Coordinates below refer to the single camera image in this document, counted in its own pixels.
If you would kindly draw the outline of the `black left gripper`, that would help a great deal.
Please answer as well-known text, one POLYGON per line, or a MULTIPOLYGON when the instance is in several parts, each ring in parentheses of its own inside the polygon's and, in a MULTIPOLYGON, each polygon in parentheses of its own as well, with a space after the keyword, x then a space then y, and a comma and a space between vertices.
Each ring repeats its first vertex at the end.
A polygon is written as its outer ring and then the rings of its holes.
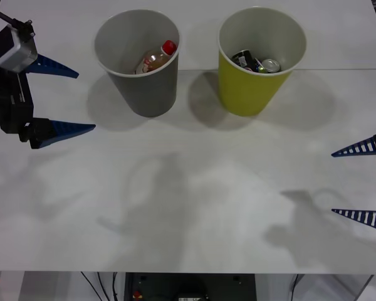
POLYGON ((29 142, 32 149, 41 149, 96 127, 95 124, 33 119, 34 105, 26 73, 79 76, 78 72, 41 54, 35 60, 34 40, 22 42, 14 28, 4 27, 0 31, 0 128, 5 133, 18 133, 21 142, 29 142))

